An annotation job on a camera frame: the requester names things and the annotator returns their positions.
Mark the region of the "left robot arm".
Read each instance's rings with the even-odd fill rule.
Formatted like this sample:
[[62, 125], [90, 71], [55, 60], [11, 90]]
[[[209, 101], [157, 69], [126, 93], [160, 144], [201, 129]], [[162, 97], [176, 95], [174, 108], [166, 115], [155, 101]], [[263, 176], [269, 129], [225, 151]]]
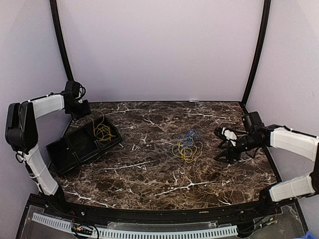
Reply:
[[66, 217], [70, 213], [70, 205], [64, 202], [64, 192], [42, 158], [36, 120], [61, 110], [71, 115], [74, 121], [89, 115], [89, 103], [83, 99], [85, 94], [86, 89], [80, 83], [68, 81], [64, 91], [60, 93], [50, 93], [22, 103], [12, 103], [8, 107], [6, 142], [15, 152], [16, 160], [25, 165], [40, 193], [55, 198], [50, 207], [59, 217]]

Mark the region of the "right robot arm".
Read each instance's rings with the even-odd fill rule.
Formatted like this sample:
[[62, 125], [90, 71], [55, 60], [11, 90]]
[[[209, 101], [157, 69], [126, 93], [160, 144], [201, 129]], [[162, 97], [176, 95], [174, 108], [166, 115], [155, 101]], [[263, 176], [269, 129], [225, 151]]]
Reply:
[[272, 156], [283, 156], [275, 159], [278, 172], [283, 173], [288, 165], [288, 157], [307, 159], [308, 169], [297, 172], [292, 168], [292, 176], [283, 177], [280, 182], [261, 190], [254, 211], [265, 216], [277, 204], [292, 199], [316, 196], [319, 193], [319, 138], [318, 136], [300, 132], [285, 125], [264, 125], [258, 112], [250, 112], [242, 117], [244, 130], [229, 127], [217, 127], [214, 134], [221, 140], [222, 150], [215, 160], [233, 164], [241, 155], [250, 150], [267, 148]]

